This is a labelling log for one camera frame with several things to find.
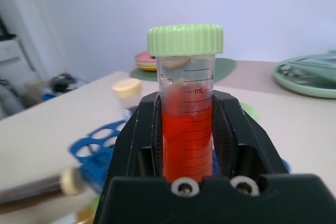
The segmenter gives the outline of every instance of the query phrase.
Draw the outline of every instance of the green dish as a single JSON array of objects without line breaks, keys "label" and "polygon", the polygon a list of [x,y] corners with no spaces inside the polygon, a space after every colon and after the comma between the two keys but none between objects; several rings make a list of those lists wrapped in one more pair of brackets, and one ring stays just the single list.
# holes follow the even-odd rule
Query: green dish
[{"label": "green dish", "polygon": [[302,57],[295,57],[288,60],[284,60],[277,64],[273,68],[273,76],[275,77],[276,81],[284,86],[285,88],[292,90],[297,93],[310,95],[312,97],[320,97],[320,98],[334,98],[336,99],[336,89],[327,89],[327,88],[319,88],[315,86],[308,86],[308,85],[299,85],[296,84],[290,80],[287,80],[283,77],[282,74],[278,73],[277,69],[279,66],[286,64],[287,62],[294,61],[294,60],[300,60],[307,58],[308,56],[302,56]]}]

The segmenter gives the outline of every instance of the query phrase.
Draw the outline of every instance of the green cap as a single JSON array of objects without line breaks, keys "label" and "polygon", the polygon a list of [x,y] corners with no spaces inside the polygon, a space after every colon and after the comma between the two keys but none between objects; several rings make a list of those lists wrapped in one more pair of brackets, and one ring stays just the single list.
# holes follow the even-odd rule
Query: green cap
[{"label": "green cap", "polygon": [[150,56],[192,56],[223,53],[224,33],[220,25],[185,24],[148,30]]}]

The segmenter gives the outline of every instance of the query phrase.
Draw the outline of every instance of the orange-red liquid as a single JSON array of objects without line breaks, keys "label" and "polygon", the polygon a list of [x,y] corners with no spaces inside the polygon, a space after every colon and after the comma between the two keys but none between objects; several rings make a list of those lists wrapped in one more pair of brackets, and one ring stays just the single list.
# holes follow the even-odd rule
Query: orange-red liquid
[{"label": "orange-red liquid", "polygon": [[178,89],[162,109],[163,175],[168,182],[212,175],[212,100]]}]

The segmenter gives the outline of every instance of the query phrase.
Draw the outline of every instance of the white table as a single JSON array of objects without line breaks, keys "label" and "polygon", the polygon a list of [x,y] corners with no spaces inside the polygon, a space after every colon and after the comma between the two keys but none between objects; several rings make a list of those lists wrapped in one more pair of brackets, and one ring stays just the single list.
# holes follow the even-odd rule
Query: white table
[{"label": "white table", "polygon": [[[77,166],[68,146],[122,113],[111,85],[127,78],[116,72],[79,90],[64,94],[0,121],[0,189],[26,183]],[[143,81],[143,95],[157,91]],[[293,173],[319,175],[336,195],[336,102],[215,86],[254,106],[280,156]],[[49,223],[86,205],[95,194],[60,198],[0,216],[0,223]]]}]

